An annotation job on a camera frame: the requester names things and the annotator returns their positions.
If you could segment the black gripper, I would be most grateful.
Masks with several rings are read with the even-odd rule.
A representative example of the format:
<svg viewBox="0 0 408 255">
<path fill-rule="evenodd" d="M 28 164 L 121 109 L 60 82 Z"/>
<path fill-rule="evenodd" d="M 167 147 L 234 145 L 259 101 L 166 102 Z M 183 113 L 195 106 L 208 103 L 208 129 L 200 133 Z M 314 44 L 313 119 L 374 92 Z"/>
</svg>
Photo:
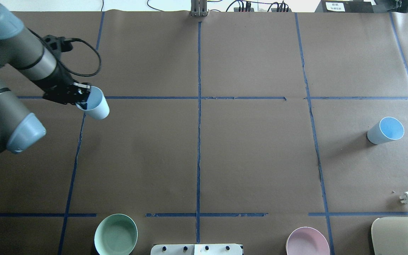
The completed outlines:
<svg viewBox="0 0 408 255">
<path fill-rule="evenodd" d="M 42 98 L 60 104 L 86 105 L 91 93 L 91 83 L 77 83 L 55 86 L 44 92 Z"/>
</svg>

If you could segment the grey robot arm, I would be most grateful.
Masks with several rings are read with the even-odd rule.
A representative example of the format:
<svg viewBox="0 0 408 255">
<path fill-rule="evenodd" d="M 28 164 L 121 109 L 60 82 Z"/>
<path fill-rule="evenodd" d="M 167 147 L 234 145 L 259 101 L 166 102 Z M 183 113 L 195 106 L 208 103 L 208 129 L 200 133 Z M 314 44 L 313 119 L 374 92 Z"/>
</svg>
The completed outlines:
<svg viewBox="0 0 408 255">
<path fill-rule="evenodd" d="M 76 81 L 60 60 L 61 53 L 71 49 L 64 38 L 37 35 L 0 3 L 0 72 L 11 68 L 14 86 L 24 77 L 43 92 L 43 99 L 86 109 L 91 85 Z M 0 153 L 23 152 L 45 134 L 41 121 L 13 92 L 9 78 L 0 77 Z"/>
</svg>

